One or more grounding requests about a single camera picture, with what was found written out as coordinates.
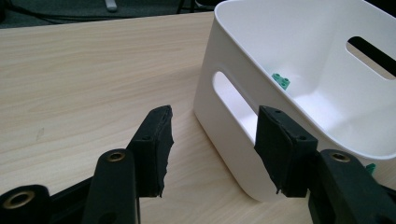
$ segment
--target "white storage bin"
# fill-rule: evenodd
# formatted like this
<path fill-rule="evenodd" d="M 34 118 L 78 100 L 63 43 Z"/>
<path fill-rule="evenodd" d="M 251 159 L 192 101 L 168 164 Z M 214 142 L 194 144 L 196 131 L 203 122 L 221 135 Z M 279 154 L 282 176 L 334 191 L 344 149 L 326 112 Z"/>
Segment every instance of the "white storage bin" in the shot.
<path fill-rule="evenodd" d="M 346 45 L 360 36 L 396 59 L 395 18 L 362 0 L 226 1 L 215 15 L 194 111 L 248 195 L 283 197 L 253 148 L 259 105 L 286 112 L 319 150 L 347 151 L 377 172 L 394 163 L 396 80 Z M 290 80 L 286 90 L 273 73 Z"/>

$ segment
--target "gray floor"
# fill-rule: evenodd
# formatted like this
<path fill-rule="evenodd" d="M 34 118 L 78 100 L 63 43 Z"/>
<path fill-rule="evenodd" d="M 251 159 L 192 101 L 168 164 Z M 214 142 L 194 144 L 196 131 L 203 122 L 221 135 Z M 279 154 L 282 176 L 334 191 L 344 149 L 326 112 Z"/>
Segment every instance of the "gray floor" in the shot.
<path fill-rule="evenodd" d="M 34 13 L 67 16 L 67 20 L 42 20 L 6 9 L 0 29 L 81 22 L 84 20 L 114 20 L 176 14 L 179 0 L 116 0 L 117 12 L 106 10 L 105 0 L 12 0 L 12 4 Z M 100 17 L 82 19 L 80 17 Z"/>

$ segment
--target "green object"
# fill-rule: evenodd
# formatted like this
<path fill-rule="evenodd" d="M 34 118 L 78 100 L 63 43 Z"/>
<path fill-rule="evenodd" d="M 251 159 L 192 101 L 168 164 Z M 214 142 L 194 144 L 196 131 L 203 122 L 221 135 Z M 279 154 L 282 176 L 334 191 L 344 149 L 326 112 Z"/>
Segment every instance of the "green object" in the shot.
<path fill-rule="evenodd" d="M 366 170 L 372 175 L 375 170 L 376 165 L 374 163 L 366 165 Z"/>
<path fill-rule="evenodd" d="M 282 77 L 278 73 L 273 73 L 272 74 L 273 79 L 282 87 L 283 90 L 286 90 L 290 84 L 290 81 L 288 78 Z"/>

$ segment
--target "wooden table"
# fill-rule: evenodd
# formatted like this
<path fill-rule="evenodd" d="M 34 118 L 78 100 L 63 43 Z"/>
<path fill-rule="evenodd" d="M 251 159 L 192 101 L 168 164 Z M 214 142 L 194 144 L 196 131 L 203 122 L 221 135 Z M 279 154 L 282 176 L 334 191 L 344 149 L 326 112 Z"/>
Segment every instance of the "wooden table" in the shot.
<path fill-rule="evenodd" d="M 242 191 L 192 111 L 213 13 L 0 32 L 0 193 L 51 194 L 126 147 L 150 109 L 171 105 L 175 144 L 163 197 L 142 223 L 311 223 L 307 199 Z"/>

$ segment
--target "table surface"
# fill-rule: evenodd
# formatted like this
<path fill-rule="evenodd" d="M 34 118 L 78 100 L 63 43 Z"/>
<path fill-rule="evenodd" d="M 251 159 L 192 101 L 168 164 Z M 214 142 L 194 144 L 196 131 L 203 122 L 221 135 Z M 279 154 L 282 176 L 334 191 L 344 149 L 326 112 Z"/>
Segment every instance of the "table surface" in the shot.
<path fill-rule="evenodd" d="M 192 111 L 213 13 L 0 32 L 0 193 L 51 194 L 126 147 L 147 113 L 171 105 L 175 144 L 162 198 L 142 223 L 312 223 L 307 199 L 259 203 L 237 185 Z"/>

